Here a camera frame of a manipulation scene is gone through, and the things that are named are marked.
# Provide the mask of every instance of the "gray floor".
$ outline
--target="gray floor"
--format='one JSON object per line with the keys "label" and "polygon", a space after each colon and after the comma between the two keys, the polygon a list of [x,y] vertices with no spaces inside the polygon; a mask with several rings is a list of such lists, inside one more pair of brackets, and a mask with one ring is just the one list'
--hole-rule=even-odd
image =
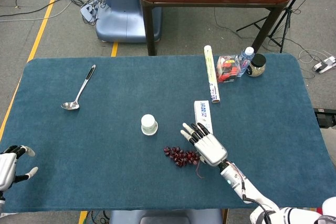
{"label": "gray floor", "polygon": [[[0,15],[16,12],[28,12],[46,5],[49,0],[18,0],[20,9],[15,8],[15,0],[0,0]],[[51,14],[60,12],[67,1],[54,5]],[[301,44],[305,49],[326,50],[336,54],[336,0],[307,0],[300,8],[300,15],[293,15],[287,38]],[[2,17],[40,18],[45,10],[30,15]],[[233,30],[251,23],[267,14],[264,9],[217,8],[216,17],[222,26]],[[0,122],[4,119],[13,92],[22,74],[41,20],[28,22],[0,22]],[[250,27],[240,34],[251,39],[239,39],[230,31],[219,28],[214,21],[213,8],[166,8],[164,9],[163,34],[157,43],[159,55],[202,54],[204,45],[210,44],[215,54],[240,52],[249,46],[257,34]],[[268,46],[268,50],[277,51],[277,47]],[[42,57],[110,57],[112,44],[103,43],[96,37],[94,27],[82,22],[79,8],[71,4],[61,15],[52,18],[39,43],[35,58]],[[285,43],[285,52],[298,57],[301,48],[290,41]],[[118,57],[144,56],[145,44],[119,44]],[[310,70],[313,64],[300,63],[302,69]],[[314,107],[336,109],[336,70],[305,79]],[[322,130],[328,151],[336,163],[336,131]],[[248,223],[248,210],[231,210],[229,223]],[[44,212],[8,216],[1,223],[77,223],[79,212]]]}

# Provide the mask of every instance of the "blue table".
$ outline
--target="blue table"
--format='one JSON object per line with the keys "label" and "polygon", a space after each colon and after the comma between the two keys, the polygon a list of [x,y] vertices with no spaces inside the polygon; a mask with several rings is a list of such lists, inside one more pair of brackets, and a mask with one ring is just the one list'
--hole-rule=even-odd
{"label": "blue table", "polygon": [[[317,207],[336,195],[328,157],[299,65],[266,55],[265,73],[219,85],[211,104],[214,134],[228,158],[280,207]],[[72,101],[97,68],[78,111]],[[17,173],[35,177],[5,193],[5,212],[109,209],[206,209],[244,204],[219,174],[201,165],[176,167],[163,147],[192,150],[181,135],[194,122],[195,100],[209,100],[203,56],[35,59],[24,70],[1,147],[21,144]],[[142,134],[141,116],[159,124]]]}

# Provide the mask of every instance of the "metal table leg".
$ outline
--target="metal table leg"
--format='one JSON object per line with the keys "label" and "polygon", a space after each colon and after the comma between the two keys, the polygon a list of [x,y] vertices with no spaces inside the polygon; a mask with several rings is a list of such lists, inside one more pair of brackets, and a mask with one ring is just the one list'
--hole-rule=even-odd
{"label": "metal table leg", "polygon": [[259,31],[256,39],[254,40],[252,44],[252,47],[254,48],[255,52],[257,52],[259,48],[261,47],[262,43],[268,36],[269,31],[272,29],[273,25],[277,21],[283,9],[284,9],[284,6],[274,7],[270,11],[267,19],[265,20],[264,24],[261,27],[261,30]]}
{"label": "metal table leg", "polygon": [[155,56],[155,43],[154,43],[154,27],[153,27],[153,15],[152,15],[152,7],[143,6],[143,22],[145,25],[145,33],[146,33],[146,42],[147,42],[147,50],[149,56]]}

